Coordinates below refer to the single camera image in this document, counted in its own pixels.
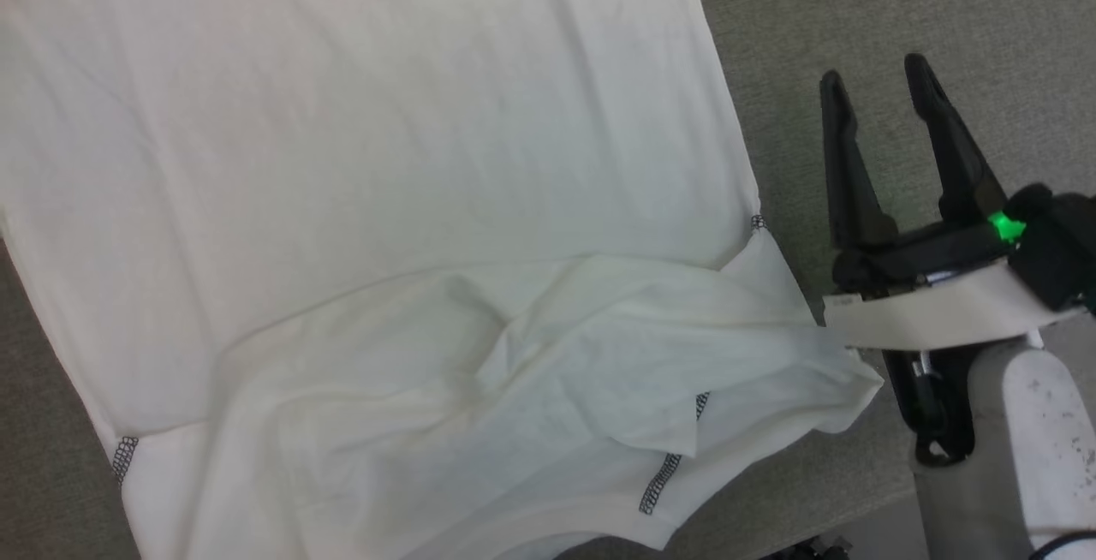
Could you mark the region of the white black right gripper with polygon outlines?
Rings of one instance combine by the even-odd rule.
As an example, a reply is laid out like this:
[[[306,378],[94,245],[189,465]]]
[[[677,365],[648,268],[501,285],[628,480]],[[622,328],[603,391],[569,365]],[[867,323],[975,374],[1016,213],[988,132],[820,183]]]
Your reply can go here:
[[[989,221],[1007,201],[998,179],[927,57],[909,53],[903,65],[929,134],[940,216],[978,224],[939,222],[897,240],[861,158],[852,101],[831,69],[819,81],[819,104],[831,235],[842,252],[833,271],[840,290],[823,299],[823,317],[849,346],[884,354],[915,459],[939,468],[974,453],[968,378],[978,353],[1080,315],[1083,283],[1070,283],[1059,302],[1044,301],[1044,292],[1062,287],[1057,268],[1044,255],[1026,260],[1024,248],[1036,241],[1024,224]]]

